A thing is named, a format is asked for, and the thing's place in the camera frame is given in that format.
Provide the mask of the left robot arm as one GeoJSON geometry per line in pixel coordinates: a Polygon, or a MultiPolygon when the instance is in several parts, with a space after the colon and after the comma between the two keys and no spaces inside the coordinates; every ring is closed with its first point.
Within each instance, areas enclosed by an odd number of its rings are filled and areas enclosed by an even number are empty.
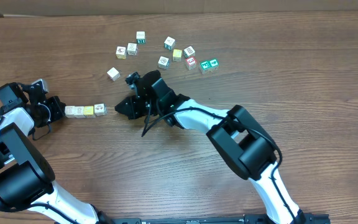
{"type": "Polygon", "coordinates": [[[65,115],[65,104],[47,93],[43,79],[0,87],[0,211],[29,210],[56,223],[112,223],[104,212],[61,187],[32,144],[36,128],[50,127],[65,115]]]}

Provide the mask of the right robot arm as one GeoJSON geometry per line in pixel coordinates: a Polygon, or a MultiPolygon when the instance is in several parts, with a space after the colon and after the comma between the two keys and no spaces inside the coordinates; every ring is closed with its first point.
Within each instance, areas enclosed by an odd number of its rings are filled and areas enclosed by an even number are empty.
{"type": "Polygon", "coordinates": [[[304,223],[305,215],[291,199],[278,168],[283,156],[272,137],[242,106],[218,110],[203,106],[167,86],[158,70],[126,78],[134,95],[115,110],[129,119],[145,119],[146,134],[159,122],[205,134],[226,165],[251,181],[274,223],[304,223]]]}

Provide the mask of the yellow topped wooden block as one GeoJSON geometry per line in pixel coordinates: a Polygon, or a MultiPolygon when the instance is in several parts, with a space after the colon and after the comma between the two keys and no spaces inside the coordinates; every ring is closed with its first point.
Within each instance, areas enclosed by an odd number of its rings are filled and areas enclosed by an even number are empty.
{"type": "Polygon", "coordinates": [[[95,118],[94,106],[85,106],[83,110],[85,118],[95,118]]]}

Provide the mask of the white block blue number side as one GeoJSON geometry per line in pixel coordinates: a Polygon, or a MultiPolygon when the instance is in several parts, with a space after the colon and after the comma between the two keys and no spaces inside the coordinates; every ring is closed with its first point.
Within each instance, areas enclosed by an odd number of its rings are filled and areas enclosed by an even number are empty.
{"type": "Polygon", "coordinates": [[[107,108],[104,103],[94,105],[94,113],[96,116],[104,116],[107,114],[107,108]]]}

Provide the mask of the plain white wooden block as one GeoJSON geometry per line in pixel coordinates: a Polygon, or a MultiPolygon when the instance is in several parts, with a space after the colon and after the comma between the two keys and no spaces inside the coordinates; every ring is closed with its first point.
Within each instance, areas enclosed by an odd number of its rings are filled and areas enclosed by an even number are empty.
{"type": "Polygon", "coordinates": [[[114,82],[121,76],[119,71],[114,67],[109,69],[107,71],[107,74],[108,74],[108,77],[114,82]]]}

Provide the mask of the white block blue letter side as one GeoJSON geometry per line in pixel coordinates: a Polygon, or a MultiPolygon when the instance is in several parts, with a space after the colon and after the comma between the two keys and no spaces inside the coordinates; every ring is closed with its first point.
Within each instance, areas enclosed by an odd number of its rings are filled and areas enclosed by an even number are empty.
{"type": "Polygon", "coordinates": [[[85,118],[84,109],[85,109],[84,106],[75,106],[74,112],[73,112],[74,117],[75,118],[85,118]]]}

